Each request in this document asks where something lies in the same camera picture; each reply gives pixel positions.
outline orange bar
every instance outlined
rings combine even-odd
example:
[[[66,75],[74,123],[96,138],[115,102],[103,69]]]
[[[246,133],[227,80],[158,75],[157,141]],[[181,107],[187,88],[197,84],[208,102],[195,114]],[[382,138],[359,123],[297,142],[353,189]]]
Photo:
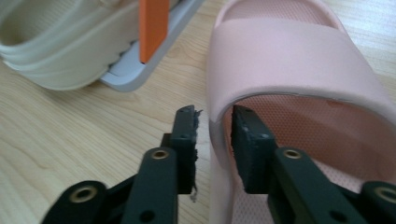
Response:
[[[140,62],[147,63],[168,32],[169,0],[139,0]]]

